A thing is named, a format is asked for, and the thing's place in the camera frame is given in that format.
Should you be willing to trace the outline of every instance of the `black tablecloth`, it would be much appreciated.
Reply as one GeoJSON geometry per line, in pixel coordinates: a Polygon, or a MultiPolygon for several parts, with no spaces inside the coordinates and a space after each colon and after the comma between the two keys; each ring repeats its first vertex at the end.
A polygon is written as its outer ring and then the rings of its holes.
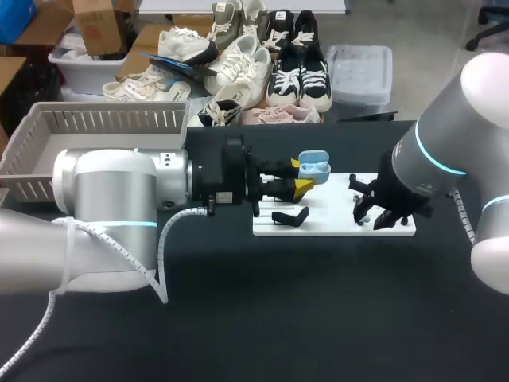
{"type": "MultiPolygon", "coordinates": [[[[323,149],[334,172],[375,172],[409,125],[236,132],[269,159],[323,149]]],[[[191,158],[217,158],[224,132],[190,131],[191,158]]],[[[475,223],[475,188],[460,190],[475,223]]],[[[186,218],[167,243],[170,304],[150,289],[59,297],[46,331],[6,379],[507,380],[509,297],[472,273],[453,201],[433,205],[433,219],[417,217],[411,238],[257,238],[249,205],[186,218]]],[[[48,206],[6,206],[56,215],[48,206]]],[[[45,305],[43,294],[0,298],[0,364],[45,305]]]]}

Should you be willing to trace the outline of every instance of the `white tray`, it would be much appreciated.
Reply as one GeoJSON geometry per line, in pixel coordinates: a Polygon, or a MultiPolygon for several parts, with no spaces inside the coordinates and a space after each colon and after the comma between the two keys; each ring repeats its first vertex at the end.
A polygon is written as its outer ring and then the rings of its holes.
{"type": "MultiPolygon", "coordinates": [[[[408,217],[408,225],[396,223],[394,228],[373,230],[375,219],[383,212],[378,206],[373,207],[367,216],[371,221],[359,226],[353,221],[353,197],[356,191],[348,189],[349,173],[332,173],[327,183],[317,185],[309,191],[298,205],[274,201],[272,197],[263,197],[260,202],[260,217],[253,218],[255,236],[413,236],[415,222],[408,217]],[[275,225],[272,212],[283,212],[292,216],[305,206],[309,207],[309,216],[299,228],[275,225]]],[[[376,173],[357,173],[357,180],[369,183],[376,179],[376,173]]],[[[264,177],[272,181],[273,177],[264,177]]]]}

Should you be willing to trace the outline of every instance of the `gray plastic basket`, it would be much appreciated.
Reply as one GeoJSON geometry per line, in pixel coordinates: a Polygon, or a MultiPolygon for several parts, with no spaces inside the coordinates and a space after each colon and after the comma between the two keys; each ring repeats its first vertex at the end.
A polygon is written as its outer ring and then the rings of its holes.
{"type": "Polygon", "coordinates": [[[180,149],[186,103],[36,103],[9,140],[0,182],[23,202],[54,201],[52,169],[66,149],[180,149]]]}

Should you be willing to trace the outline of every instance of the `transparent plastic bin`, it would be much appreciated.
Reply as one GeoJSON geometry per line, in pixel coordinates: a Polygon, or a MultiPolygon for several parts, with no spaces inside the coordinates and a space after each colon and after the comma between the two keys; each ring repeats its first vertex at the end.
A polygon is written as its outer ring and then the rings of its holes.
{"type": "Polygon", "coordinates": [[[36,103],[9,140],[0,182],[21,202],[54,201],[52,169],[66,149],[184,147],[186,103],[36,103]]]}
{"type": "Polygon", "coordinates": [[[327,51],[332,100],[382,106],[392,92],[392,51],[377,45],[333,45],[327,51]]]}

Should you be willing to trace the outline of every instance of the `blue led ring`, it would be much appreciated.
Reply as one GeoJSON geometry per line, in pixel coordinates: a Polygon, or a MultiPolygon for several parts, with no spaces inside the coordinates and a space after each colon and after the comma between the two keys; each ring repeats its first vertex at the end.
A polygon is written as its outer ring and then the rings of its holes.
{"type": "Polygon", "coordinates": [[[448,173],[453,173],[454,175],[466,175],[467,173],[464,173],[463,171],[451,169],[450,167],[447,167],[446,165],[442,165],[438,160],[433,158],[431,154],[424,148],[422,145],[421,139],[419,138],[419,120],[415,124],[415,139],[417,140],[417,144],[419,145],[419,149],[421,149],[422,153],[425,157],[428,158],[430,162],[432,162],[436,167],[438,167],[440,170],[447,171],[448,173]]]}

